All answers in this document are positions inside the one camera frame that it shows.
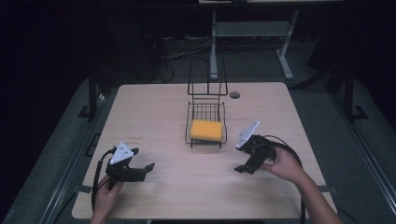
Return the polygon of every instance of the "wooden tabletop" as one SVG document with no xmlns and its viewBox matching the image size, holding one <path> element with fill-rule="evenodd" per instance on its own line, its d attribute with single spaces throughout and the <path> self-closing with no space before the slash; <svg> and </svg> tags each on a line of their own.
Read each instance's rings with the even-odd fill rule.
<svg viewBox="0 0 396 224">
<path fill-rule="evenodd" d="M 97 161 L 124 141 L 138 147 L 130 167 L 155 162 L 144 182 L 125 183 L 111 214 L 131 219 L 298 218 L 300 194 L 290 182 L 265 171 L 239 174 L 233 168 L 249 155 L 235 149 L 237 132 L 255 120 L 255 134 L 275 135 L 291 146 L 306 172 L 326 185 L 289 91 L 283 83 L 229 83 L 239 99 L 222 96 L 227 142 L 193 146 L 185 142 L 187 84 L 126 85 L 119 89 L 83 181 L 92 186 Z M 105 174 L 106 162 L 101 178 Z M 323 193 L 334 208 L 329 192 Z M 91 194 L 81 192 L 75 218 L 92 216 Z"/>
</svg>

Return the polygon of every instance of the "metal rack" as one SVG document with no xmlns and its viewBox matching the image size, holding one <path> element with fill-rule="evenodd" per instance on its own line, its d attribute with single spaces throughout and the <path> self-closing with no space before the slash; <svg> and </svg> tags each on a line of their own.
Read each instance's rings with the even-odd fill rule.
<svg viewBox="0 0 396 224">
<path fill-rule="evenodd" d="M 193 145 L 219 145 L 227 142 L 227 126 L 225 123 L 225 106 L 224 102 L 220 102 L 221 96 L 228 95 L 227 76 L 225 69 L 223 69 L 222 76 L 219 76 L 217 80 L 213 80 L 210 74 L 205 74 L 205 82 L 202 82 L 199 87 L 195 84 L 196 76 L 193 72 L 193 63 L 190 63 L 190 75 L 187 94 L 191 96 L 191 101 L 188 104 L 187 110 L 187 124 L 185 140 L 187 144 L 190 144 L 191 148 Z M 208 120 L 208 121 L 220 121 L 222 123 L 222 137 L 220 142 L 208 141 L 201 139 L 192 139 L 189 135 L 192 121 L 194 119 Z"/>
</svg>

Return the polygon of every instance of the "wrist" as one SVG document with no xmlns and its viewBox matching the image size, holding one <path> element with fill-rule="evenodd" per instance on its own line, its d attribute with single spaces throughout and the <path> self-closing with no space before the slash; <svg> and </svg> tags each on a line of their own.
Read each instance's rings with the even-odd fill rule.
<svg viewBox="0 0 396 224">
<path fill-rule="evenodd" d="M 313 179 L 306 172 L 301 172 L 292 183 L 297 189 L 304 189 L 307 185 L 312 185 Z"/>
<path fill-rule="evenodd" d="M 106 219 L 107 219 L 106 215 L 93 212 L 93 215 L 91 218 L 91 224 L 104 224 L 104 223 L 106 223 Z"/>
</svg>

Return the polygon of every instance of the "cable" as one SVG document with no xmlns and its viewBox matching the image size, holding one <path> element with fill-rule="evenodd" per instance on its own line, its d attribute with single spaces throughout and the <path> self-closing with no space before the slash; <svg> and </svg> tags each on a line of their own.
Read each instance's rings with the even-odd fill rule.
<svg viewBox="0 0 396 224">
<path fill-rule="evenodd" d="M 96 172 L 95 172 L 95 177 L 93 178 L 93 185 L 92 185 L 92 196 L 91 196 L 91 203 L 92 203 L 92 211 L 95 208 L 95 199 L 96 199 L 96 194 L 99 190 L 98 188 L 98 181 L 99 181 L 99 174 L 100 171 L 102 170 L 102 164 L 103 164 L 103 160 L 105 159 L 105 157 L 108 154 L 114 154 L 116 152 L 117 148 L 113 147 L 112 149 L 110 149 L 109 151 L 107 151 L 105 153 L 105 155 L 102 156 L 102 158 L 98 161 L 98 164 L 96 166 Z"/>
<path fill-rule="evenodd" d="M 210 37 L 184 37 L 184 39 L 194 43 L 202 43 L 210 39 Z"/>
<path fill-rule="evenodd" d="M 163 65 L 163 66 L 165 67 L 165 70 L 166 70 L 166 71 L 167 71 L 168 69 L 170 69 L 170 70 L 171 70 L 171 76 L 170 76 L 169 78 L 165 78 L 165 73 L 162 72 L 162 71 L 159 69 L 159 70 L 158 70 L 158 73 L 159 73 L 158 77 L 159 77 L 159 79 L 160 79 L 164 84 L 171 82 L 171 81 L 173 80 L 173 78 L 175 77 L 175 70 L 173 69 L 172 66 L 170 66 L 170 65 L 167 64 L 167 63 L 160 64 L 160 65 Z"/>
<path fill-rule="evenodd" d="M 276 136 L 272 136 L 272 135 L 265 135 L 265 136 L 270 136 L 270 137 L 274 137 L 278 140 L 280 140 L 281 142 L 285 143 L 282 139 L 276 137 Z M 291 155 L 294 157 L 295 160 L 297 160 L 297 162 L 300 164 L 300 166 L 303 168 L 303 164 L 301 163 L 300 157 L 297 155 L 296 151 L 294 151 L 291 147 L 288 146 L 288 144 L 280 144 L 280 143 L 276 143 L 276 142 L 272 142 L 271 145 L 276 146 L 276 147 L 282 147 L 283 149 L 287 150 L 289 153 L 291 153 Z M 305 203 L 303 201 L 303 198 L 301 199 L 301 217 L 300 217 L 300 223 L 304 224 L 305 223 Z"/>
<path fill-rule="evenodd" d="M 148 52 L 151 52 L 155 47 L 157 47 L 157 38 L 155 38 L 154 35 L 145 35 L 145 37 L 151 37 L 154 40 L 152 47 L 150 49 L 146 49 Z"/>
<path fill-rule="evenodd" d="M 105 185 L 105 184 L 108 182 L 108 180 L 110 180 L 110 178 L 107 179 L 107 180 L 105 181 L 105 183 L 103 183 L 101 186 L 99 186 L 98 190 L 99 190 L 103 185 Z"/>
<path fill-rule="evenodd" d="M 211 40 L 209 40 L 208 42 L 206 42 L 205 44 L 203 44 L 202 46 L 199 46 L 197 48 L 190 49 L 190 50 L 187 50 L 187 51 L 184 51 L 184 52 L 181 52 L 178 54 L 170 55 L 170 56 L 162 56 L 160 58 L 163 60 L 169 60 L 169 59 L 175 59 L 175 58 L 187 56 L 187 55 L 199 52 L 201 50 L 208 49 L 208 47 L 210 47 L 210 43 L 211 43 Z"/>
<path fill-rule="evenodd" d="M 283 141 L 282 139 L 280 139 L 280 138 L 278 138 L 278 137 L 276 137 L 276 136 L 273 136 L 273 135 L 265 135 L 264 137 L 276 138 L 277 140 L 281 141 L 283 144 L 285 144 L 285 146 L 288 147 L 288 144 L 287 144 L 285 141 Z"/>
</svg>

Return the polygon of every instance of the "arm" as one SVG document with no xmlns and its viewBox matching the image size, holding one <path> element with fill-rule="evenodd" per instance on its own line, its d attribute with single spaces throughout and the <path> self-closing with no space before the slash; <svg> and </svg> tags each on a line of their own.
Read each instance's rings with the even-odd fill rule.
<svg viewBox="0 0 396 224">
<path fill-rule="evenodd" d="M 104 224 L 110 215 L 114 204 L 117 201 L 117 195 L 120 193 L 123 183 L 117 182 L 113 189 L 108 189 L 108 175 L 99 182 L 99 190 L 96 194 L 95 209 L 92 214 L 91 224 Z"/>
<path fill-rule="evenodd" d="M 273 164 L 263 164 L 260 168 L 279 178 L 293 183 L 303 198 L 312 223 L 342 223 L 318 189 L 315 181 L 303 170 L 293 156 L 286 150 L 276 148 Z"/>
</svg>

